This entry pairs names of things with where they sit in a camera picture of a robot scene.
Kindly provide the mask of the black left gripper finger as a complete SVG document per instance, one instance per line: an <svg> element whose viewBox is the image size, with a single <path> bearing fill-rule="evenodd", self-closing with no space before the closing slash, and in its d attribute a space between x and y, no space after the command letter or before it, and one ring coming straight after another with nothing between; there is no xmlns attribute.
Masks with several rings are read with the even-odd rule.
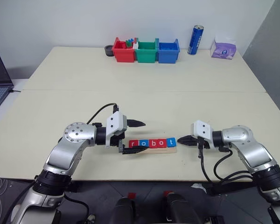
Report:
<svg viewBox="0 0 280 224"><path fill-rule="evenodd" d="M137 154L148 149L146 146L134 146L132 148L123 148L122 154Z"/></svg>
<svg viewBox="0 0 280 224"><path fill-rule="evenodd" d="M141 126L145 126L146 124L144 122L141 122L141 121L138 121L138 120L128 119L127 120L127 125L129 127L141 127Z"/></svg>

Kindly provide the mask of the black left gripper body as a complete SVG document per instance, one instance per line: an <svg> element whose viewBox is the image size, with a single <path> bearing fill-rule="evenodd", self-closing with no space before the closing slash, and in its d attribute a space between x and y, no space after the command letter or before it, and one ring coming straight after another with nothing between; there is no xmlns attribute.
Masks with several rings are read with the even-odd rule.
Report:
<svg viewBox="0 0 280 224"><path fill-rule="evenodd" d="M123 139L125 138L125 133L120 135L113 135L110 139L110 146L118 148L119 153L124 152L125 145L123 144Z"/></svg>

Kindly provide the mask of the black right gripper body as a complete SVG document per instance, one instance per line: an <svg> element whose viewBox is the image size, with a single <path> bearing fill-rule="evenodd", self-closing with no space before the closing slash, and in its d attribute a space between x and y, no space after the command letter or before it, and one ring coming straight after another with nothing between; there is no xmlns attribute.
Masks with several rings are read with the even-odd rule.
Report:
<svg viewBox="0 0 280 224"><path fill-rule="evenodd" d="M197 137L197 146L199 149L210 149L210 145L208 141L206 141L203 137Z"/></svg>

